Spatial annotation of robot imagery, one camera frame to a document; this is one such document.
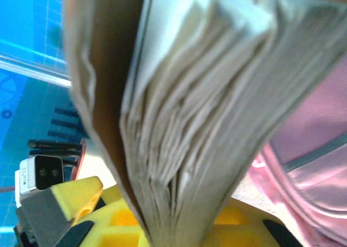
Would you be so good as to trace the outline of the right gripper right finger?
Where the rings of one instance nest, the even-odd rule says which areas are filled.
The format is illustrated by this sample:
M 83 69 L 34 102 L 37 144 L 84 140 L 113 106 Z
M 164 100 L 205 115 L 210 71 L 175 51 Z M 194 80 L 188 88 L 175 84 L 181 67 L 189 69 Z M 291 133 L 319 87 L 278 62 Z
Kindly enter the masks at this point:
M 205 238 L 205 245 L 302 246 L 279 218 L 239 200 L 230 201 L 216 217 L 211 232 Z

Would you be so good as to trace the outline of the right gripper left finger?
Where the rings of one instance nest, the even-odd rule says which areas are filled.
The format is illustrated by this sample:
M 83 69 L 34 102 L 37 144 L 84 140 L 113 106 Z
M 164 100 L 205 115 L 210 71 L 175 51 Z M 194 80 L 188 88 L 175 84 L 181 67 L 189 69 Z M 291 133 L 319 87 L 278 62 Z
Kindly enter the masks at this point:
M 145 233 L 124 200 L 117 200 L 83 217 L 58 246 L 149 246 Z

